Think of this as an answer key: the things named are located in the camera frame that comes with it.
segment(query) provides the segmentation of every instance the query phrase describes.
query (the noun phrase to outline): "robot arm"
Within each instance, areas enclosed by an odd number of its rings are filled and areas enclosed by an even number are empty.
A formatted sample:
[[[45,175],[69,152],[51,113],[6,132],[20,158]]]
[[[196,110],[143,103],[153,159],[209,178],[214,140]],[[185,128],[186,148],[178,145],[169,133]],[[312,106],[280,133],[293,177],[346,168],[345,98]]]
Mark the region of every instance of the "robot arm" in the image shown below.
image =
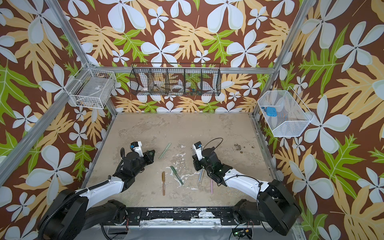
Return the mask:
[[[155,151],[141,150],[141,142],[131,143],[131,150],[125,156],[120,151],[121,162],[113,176],[94,186],[75,192],[65,189],[55,198],[38,224],[38,239],[43,235],[56,239],[74,239],[81,230],[104,222],[122,223],[126,206],[119,201],[110,200],[106,204],[93,207],[96,203],[128,189],[137,174],[153,163]]]
[[[260,225],[261,221],[268,222],[276,232],[287,235],[301,214],[299,204],[288,189],[280,181],[257,180],[222,164],[214,150],[214,147],[204,149],[201,142],[192,146],[195,170],[204,168],[217,184],[236,188],[256,200],[239,201],[233,207],[235,220],[239,224],[252,221],[254,225]]]

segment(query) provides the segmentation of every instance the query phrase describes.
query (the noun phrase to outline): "green marker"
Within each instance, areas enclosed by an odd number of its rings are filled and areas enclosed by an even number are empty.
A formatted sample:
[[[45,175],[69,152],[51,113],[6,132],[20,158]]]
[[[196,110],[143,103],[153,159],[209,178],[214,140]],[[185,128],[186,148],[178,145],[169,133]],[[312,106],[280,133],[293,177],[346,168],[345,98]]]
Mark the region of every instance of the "green marker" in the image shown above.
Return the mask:
[[[164,151],[163,151],[163,153],[160,155],[159,159],[161,159],[161,158],[164,156],[164,154],[166,153],[166,151],[167,151],[168,148],[170,147],[170,144],[171,144],[171,143],[169,143],[169,144],[167,145],[167,147],[164,149]]]
[[[175,176],[177,177],[177,179],[180,181],[181,185],[184,185],[183,181],[181,181],[181,178],[177,174],[176,169],[173,166],[171,166],[170,168],[172,169],[172,171],[175,174]]]

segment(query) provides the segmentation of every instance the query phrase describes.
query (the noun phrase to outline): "wire basket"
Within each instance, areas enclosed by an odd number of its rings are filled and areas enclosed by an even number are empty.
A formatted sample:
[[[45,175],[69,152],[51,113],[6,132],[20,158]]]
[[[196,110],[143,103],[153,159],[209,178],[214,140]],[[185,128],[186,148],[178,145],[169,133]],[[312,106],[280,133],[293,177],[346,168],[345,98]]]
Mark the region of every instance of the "wire basket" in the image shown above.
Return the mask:
[[[70,98],[77,107],[104,109],[115,88],[115,73],[95,68],[83,69],[84,74],[75,78],[78,82],[68,93]]]
[[[167,67],[170,63],[161,63],[163,67],[132,64],[130,87],[134,95],[204,95],[218,96],[221,92],[220,65],[216,67]]]
[[[314,114],[307,106],[308,112],[305,113],[298,101],[286,90],[267,91],[257,100],[274,137],[299,137],[308,127]],[[275,116],[267,114],[268,107],[274,108]]]

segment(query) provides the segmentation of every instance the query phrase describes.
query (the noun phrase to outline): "white container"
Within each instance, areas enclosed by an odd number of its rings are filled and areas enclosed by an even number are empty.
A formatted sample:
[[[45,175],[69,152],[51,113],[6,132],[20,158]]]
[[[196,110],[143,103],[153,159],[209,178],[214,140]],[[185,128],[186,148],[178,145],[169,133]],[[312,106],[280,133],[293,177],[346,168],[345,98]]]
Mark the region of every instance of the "white container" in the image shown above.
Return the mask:
[[[313,112],[307,107],[308,112],[305,113],[286,90],[267,91],[257,103],[274,137],[299,137],[314,118]],[[275,108],[277,116],[268,116],[264,110],[267,107]]]
[[[104,109],[112,90],[116,76],[113,71],[88,68],[84,74],[75,78],[78,82],[68,93],[77,107]]]

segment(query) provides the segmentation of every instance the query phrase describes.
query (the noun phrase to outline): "cable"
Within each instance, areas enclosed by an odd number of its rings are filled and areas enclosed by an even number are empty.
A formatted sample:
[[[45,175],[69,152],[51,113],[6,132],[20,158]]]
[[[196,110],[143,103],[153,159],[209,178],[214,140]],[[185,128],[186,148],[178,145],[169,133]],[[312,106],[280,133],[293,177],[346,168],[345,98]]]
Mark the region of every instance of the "cable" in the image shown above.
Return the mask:
[[[210,142],[212,142],[213,140],[216,140],[216,139],[221,139],[221,142],[215,147],[215,149],[216,148],[218,148],[219,146],[220,146],[220,144],[223,142],[223,138],[222,137],[217,137],[217,138],[215,138],[215,139],[212,139],[211,141],[209,141],[204,147],[206,147]]]
[[[231,232],[229,233],[229,238],[228,238],[228,240],[231,238],[231,235],[232,235],[232,229],[231,229]]]
[[[260,188],[261,188],[261,184],[262,184],[262,183],[260,183],[260,181],[257,180],[256,178],[253,178],[253,177],[250,177],[250,176],[247,176],[247,175],[234,175],[234,176],[231,176],[231,177],[227,178],[227,179],[224,180],[224,181],[227,181],[227,180],[229,180],[229,179],[231,179],[231,178],[233,178],[233,177],[249,177],[249,178],[251,178],[251,179],[253,179],[253,180],[255,180],[255,181],[257,181],[257,182],[259,183],[259,191],[257,192],[257,196],[256,196],[256,206],[257,206],[257,210],[259,210],[259,202],[258,202],[258,198],[259,198]],[[267,232],[273,232],[273,229],[272,229],[271,231],[268,231],[268,230],[265,228],[265,226],[264,226],[264,224],[263,224],[263,221],[260,221],[260,222],[262,223],[262,226],[263,226],[263,228],[264,228],[265,231],[267,231]]]
[[[256,206],[257,206],[257,210],[259,210],[259,201],[258,201],[259,193],[260,193],[260,188],[259,188],[259,191],[257,192],[257,197],[256,197]],[[272,230],[268,231],[268,230],[265,228],[265,226],[264,226],[264,224],[263,224],[263,221],[260,221],[260,222],[262,223],[262,226],[263,226],[263,228],[264,228],[265,231],[267,231],[267,232],[273,232],[273,228],[272,228]]]
[[[101,223],[100,226],[101,226],[101,231],[103,232],[104,237],[105,237],[106,239],[108,239],[108,240],[112,240],[112,239],[107,235],[107,233],[105,232],[104,224]]]
[[[101,182],[99,184],[96,184],[94,186],[91,186],[89,188],[86,188],[86,189],[83,189],[79,192],[76,192],[74,193],[73,195],[69,196],[67,199],[65,199],[52,213],[51,215],[49,215],[44,221],[43,223],[41,224],[41,227],[39,229],[39,234],[38,234],[38,239],[41,239],[41,240],[44,240],[44,231],[46,229],[46,227],[48,226],[49,222],[51,221],[51,219],[63,208],[65,207],[68,203],[70,203],[71,201],[75,200],[76,198],[79,197],[80,194],[83,194],[85,192],[87,192],[88,190],[92,190],[92,189],[95,189],[97,187],[100,187],[104,184],[107,184],[109,182],[109,180],[106,180],[104,182]]]
[[[249,177],[249,178],[251,178],[251,179],[257,181],[257,182],[259,183],[259,186],[261,186],[261,184],[262,184],[262,183],[260,183],[260,181],[257,180],[256,178],[253,178],[253,177],[250,177],[250,176],[247,176],[247,175],[234,175],[234,176],[231,176],[231,177],[225,179],[224,182],[227,181],[227,180],[229,180],[229,179],[231,179],[231,178],[233,178],[233,177]]]
[[[41,240],[44,240],[44,231],[46,229],[46,227],[48,226],[48,223],[51,221],[51,219],[56,215],[56,213],[58,213],[65,205],[67,205],[68,203],[70,203],[72,200],[74,200],[75,198],[77,198],[80,194],[83,194],[85,192],[87,192],[88,189],[83,189],[71,196],[69,196],[69,198],[65,199],[52,213],[51,215],[49,215],[44,221],[43,223],[41,224],[41,227],[39,229],[39,234],[38,234],[38,239],[41,239]]]

